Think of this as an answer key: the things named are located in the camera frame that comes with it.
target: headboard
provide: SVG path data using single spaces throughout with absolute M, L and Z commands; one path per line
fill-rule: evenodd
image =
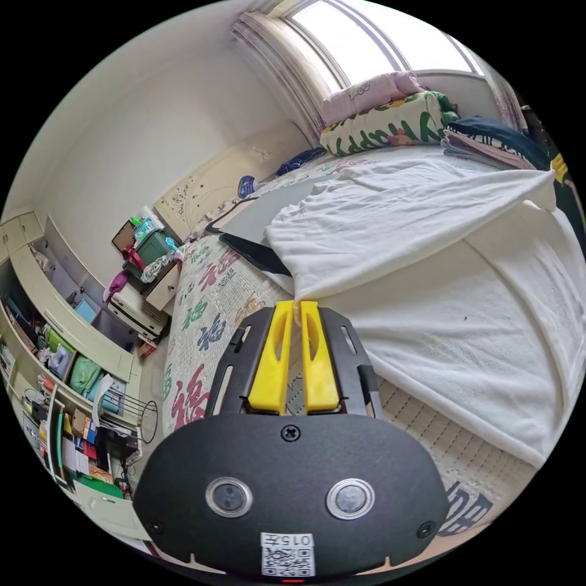
M 264 181 L 311 145 L 291 122 L 253 134 L 198 166 L 154 205 L 176 240 L 184 242 L 204 214 L 237 197 L 244 175 Z

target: cabinet door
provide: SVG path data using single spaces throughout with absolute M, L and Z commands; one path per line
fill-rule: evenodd
M 106 372 L 128 382 L 132 354 L 106 338 L 65 303 L 37 265 L 29 247 L 11 253 L 10 260 L 26 294 L 50 326 L 80 354 L 93 360 Z
M 6 222 L 4 224 L 4 235 L 6 238 L 4 239 L 6 242 L 6 247 L 8 248 L 9 254 L 16 252 L 19 248 L 26 246 L 26 239 L 24 238 L 24 233 L 18 218 L 14 218 L 13 220 Z
M 4 227 L 0 226 L 0 264 L 8 258 L 8 248 L 6 247 L 6 234 Z
M 173 299 L 179 287 L 179 267 L 175 265 L 147 295 L 146 302 L 161 311 Z
M 102 529 L 123 537 L 151 540 L 134 512 L 132 501 L 100 493 L 75 480 L 73 483 L 77 502 L 85 514 Z
M 40 240 L 45 235 L 37 220 L 35 212 L 18 216 L 18 221 L 23 231 L 24 239 L 28 244 L 35 240 Z

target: white blanket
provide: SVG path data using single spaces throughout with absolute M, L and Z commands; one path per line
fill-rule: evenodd
M 552 181 L 448 161 L 355 167 L 266 237 L 295 299 L 348 317 L 378 375 L 539 467 L 586 368 L 586 271 Z

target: curtain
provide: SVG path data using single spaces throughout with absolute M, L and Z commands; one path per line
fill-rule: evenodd
M 342 89 L 326 64 L 297 33 L 261 12 L 245 12 L 232 28 L 244 59 L 313 147 L 324 129 L 322 101 Z
M 478 63 L 488 86 L 493 92 L 494 100 L 501 114 L 501 120 L 518 132 L 528 134 L 527 121 L 521 110 L 521 105 L 517 99 L 515 90 L 510 86 L 508 81 L 495 71 L 490 65 L 473 53 L 474 59 Z

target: qr code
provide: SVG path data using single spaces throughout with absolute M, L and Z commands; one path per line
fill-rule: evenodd
M 315 576 L 313 548 L 264 547 L 262 573 L 265 576 Z

